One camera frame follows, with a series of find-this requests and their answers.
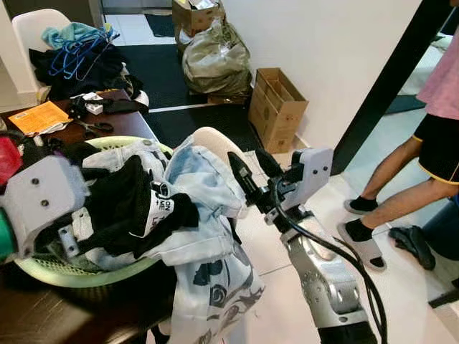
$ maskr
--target cardboard box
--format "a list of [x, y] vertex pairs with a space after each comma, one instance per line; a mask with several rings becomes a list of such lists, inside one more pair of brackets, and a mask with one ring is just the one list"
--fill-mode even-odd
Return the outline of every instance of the cardboard box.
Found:
[[288, 152], [308, 106], [280, 68], [259, 68], [249, 121], [269, 153]]
[[221, 0], [218, 5], [208, 9], [192, 9], [189, 0], [172, 1], [172, 20], [174, 25], [183, 29], [190, 37], [194, 37], [198, 32], [210, 28], [214, 18], [224, 18], [224, 8]]

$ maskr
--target green plastic basket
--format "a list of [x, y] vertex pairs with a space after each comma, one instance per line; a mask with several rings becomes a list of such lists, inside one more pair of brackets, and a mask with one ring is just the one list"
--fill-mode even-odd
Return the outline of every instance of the green plastic basket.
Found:
[[[134, 136], [108, 136], [105, 138], [95, 138], [87, 142], [102, 150], [114, 149], [129, 145], [137, 140], [145, 140]], [[163, 152], [172, 154], [172, 149], [161, 145]], [[27, 274], [39, 281], [58, 287], [69, 288], [91, 288], [109, 285], [148, 269], [155, 264], [158, 259], [143, 258], [139, 261], [112, 272], [86, 272], [83, 269], [75, 268], [69, 264], [64, 264], [58, 259], [16, 259], [15, 263]]]

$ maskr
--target wooden table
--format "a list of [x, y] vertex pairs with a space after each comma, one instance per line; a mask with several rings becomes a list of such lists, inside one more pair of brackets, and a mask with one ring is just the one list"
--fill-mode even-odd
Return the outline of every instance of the wooden table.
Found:
[[[119, 99], [129, 99], [128, 95], [124, 90], [109, 91], [101, 94], [101, 97], [110, 98], [114, 100]], [[69, 100], [60, 100], [55, 102], [55, 104], [66, 111], [70, 101]], [[8, 117], [20, 113], [26, 109], [10, 111], [8, 113], [2, 113], [0, 116], [4, 119], [6, 126], [11, 129], [16, 129], [16, 126], [11, 123]], [[101, 113], [99, 115], [88, 114], [84, 119], [86, 123], [95, 123], [95, 122], [107, 122], [113, 125], [112, 133], [104, 133], [102, 131], [96, 130], [100, 136], [111, 136], [111, 135], [129, 135], [129, 136], [139, 136], [142, 138], [156, 138], [156, 136], [151, 131], [150, 127], [146, 124], [142, 115], [135, 111], [134, 113], [117, 113], [113, 115], [106, 115]], [[54, 137], [60, 138], [65, 143], [75, 143], [83, 140], [83, 127], [70, 123], [64, 130], [57, 131], [56, 133], [43, 135], [44, 138]]]
[[[121, 99], [127, 94], [114, 91], [103, 97]], [[56, 103], [66, 109], [69, 101]], [[85, 121], [109, 122], [114, 132], [108, 135], [154, 138], [138, 112], [89, 115]], [[70, 125], [51, 135], [74, 143], [82, 140], [82, 128]], [[147, 329], [171, 314], [175, 284], [174, 269], [162, 263], [97, 289], [53, 287], [28, 276], [15, 263], [6, 264], [0, 267], [0, 343], [145, 343]]]

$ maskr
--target black shorts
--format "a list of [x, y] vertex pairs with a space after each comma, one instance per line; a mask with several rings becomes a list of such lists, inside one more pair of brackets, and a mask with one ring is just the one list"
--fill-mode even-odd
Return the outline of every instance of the black shorts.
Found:
[[413, 138], [422, 141], [421, 167], [437, 180], [459, 185], [459, 120], [427, 114]]

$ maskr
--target grey plastic bag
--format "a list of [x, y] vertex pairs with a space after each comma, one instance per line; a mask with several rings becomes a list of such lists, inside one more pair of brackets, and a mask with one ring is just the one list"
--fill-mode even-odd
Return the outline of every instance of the grey plastic bag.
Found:
[[185, 81], [195, 92], [236, 95], [246, 93], [252, 75], [250, 53], [232, 25], [215, 19], [185, 49]]

